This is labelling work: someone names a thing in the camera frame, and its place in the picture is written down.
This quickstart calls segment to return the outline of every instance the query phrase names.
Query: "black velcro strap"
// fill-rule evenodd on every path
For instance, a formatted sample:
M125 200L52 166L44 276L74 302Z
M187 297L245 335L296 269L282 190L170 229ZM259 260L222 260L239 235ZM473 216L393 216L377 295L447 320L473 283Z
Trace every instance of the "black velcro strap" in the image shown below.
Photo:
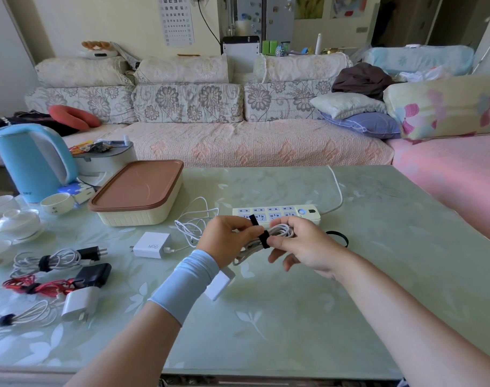
M15 314L8 314L0 318L0 326L11 326L14 320Z
M326 234L336 235L336 236L341 237L343 240L345 240L345 243L346 243L345 248L349 247L349 240L347 239L347 237L344 234L337 232L337 231L327 231Z
M24 293L27 295L35 295L35 288L41 285L39 282L34 282L29 286L21 286L21 289L24 290Z
M252 221L252 225L259 225L255 215L251 214L250 216L248 216L248 218L250 219L250 221ZM270 234L267 230L265 230L263 232L263 234L259 236L259 240L261 240L261 244L263 245L264 249L270 248L270 246L267 243L267 239L269 236L270 236Z
M48 271L51 271L50 256L51 255L45 255L41 258L41 260L39 261L39 271L44 271L46 273L48 273Z

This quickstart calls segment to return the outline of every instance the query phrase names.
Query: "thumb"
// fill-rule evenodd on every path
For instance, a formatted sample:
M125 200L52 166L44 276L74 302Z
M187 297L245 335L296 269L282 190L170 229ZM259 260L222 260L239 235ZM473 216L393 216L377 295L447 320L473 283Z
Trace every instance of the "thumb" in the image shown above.
M254 225L239 233L242 244L246 245L249 241L254 240L264 232L264 227L261 225Z
M295 239L286 238L284 236L269 236L267 239L267 243L270 247L291 253L295 252L295 242Z

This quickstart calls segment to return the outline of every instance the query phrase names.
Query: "wall picture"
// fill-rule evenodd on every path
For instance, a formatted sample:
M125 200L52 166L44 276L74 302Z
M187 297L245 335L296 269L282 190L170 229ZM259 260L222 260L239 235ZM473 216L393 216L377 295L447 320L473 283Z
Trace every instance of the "wall picture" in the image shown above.
M332 0L331 18L362 17L367 0Z
M321 19L324 0L296 0L295 19Z

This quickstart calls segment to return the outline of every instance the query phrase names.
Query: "person's left hand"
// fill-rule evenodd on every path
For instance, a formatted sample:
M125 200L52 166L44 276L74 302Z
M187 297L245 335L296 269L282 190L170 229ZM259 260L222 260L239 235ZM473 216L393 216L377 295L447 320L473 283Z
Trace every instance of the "person's left hand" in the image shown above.
M239 255L243 246L263 232L261 225L253 226L244 217L216 216L207 223L196 248L211 255L221 269Z

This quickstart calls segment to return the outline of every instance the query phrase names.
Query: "cream plastic container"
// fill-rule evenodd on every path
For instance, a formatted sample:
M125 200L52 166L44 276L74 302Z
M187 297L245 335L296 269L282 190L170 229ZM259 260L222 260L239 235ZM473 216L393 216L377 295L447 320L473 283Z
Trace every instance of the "cream plastic container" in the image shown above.
M182 185L180 160L139 160L127 164L89 201L105 225L154 225L168 217Z

